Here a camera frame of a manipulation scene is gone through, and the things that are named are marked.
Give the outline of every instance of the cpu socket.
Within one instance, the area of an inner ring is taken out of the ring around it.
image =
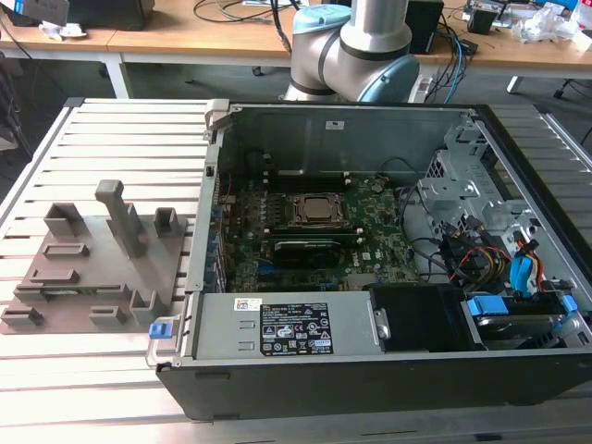
[[[295,227],[345,227],[341,199],[338,194],[315,193],[291,196],[293,219],[288,225]]]

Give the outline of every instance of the floor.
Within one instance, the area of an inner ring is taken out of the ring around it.
[[[109,79],[100,75],[98,63],[24,60],[22,67],[24,74],[16,79],[20,118],[33,147],[68,97],[114,96]],[[136,98],[275,100],[285,92],[290,80],[287,68],[264,68],[262,77],[255,77],[249,67],[128,64],[128,71]],[[509,80],[472,75],[469,69],[450,102],[545,105],[578,140],[592,126],[592,88],[575,85],[580,92],[567,88],[558,100],[552,94],[561,86],[559,79],[527,79],[520,92],[512,95],[505,90]],[[436,101],[443,99],[441,92]],[[592,150],[592,137],[586,145]],[[0,155],[0,201],[27,161],[27,156],[19,152]]]

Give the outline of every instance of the motherboard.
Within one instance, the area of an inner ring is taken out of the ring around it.
[[[245,180],[221,198],[227,291],[362,290],[417,281],[398,225],[399,202],[387,185],[350,176]]]

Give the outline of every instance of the desk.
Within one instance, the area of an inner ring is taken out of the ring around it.
[[[195,0],[156,0],[154,13],[144,31],[89,30],[89,38],[55,43],[34,28],[15,28],[4,23],[34,58],[92,60],[104,62],[118,98],[130,97],[125,63],[182,63],[288,67],[290,59],[272,25],[255,23],[216,24],[196,18]],[[446,0],[445,15],[463,0]],[[254,6],[236,6],[237,15],[253,12]],[[220,19],[215,6],[201,14]],[[285,32],[291,35],[293,9],[280,13]],[[522,44],[510,30],[493,30],[490,35],[467,34],[466,24],[454,17],[448,23],[463,38],[479,44],[471,61],[472,71],[489,75],[592,79],[592,53],[578,53],[569,41]],[[2,33],[0,49],[6,56],[25,57]],[[435,41],[432,54],[417,57],[426,76],[450,60],[444,39]],[[513,83],[512,90],[519,80]]]

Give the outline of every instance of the power supply label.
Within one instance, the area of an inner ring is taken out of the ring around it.
[[[333,354],[325,302],[262,304],[260,313],[263,355]]]

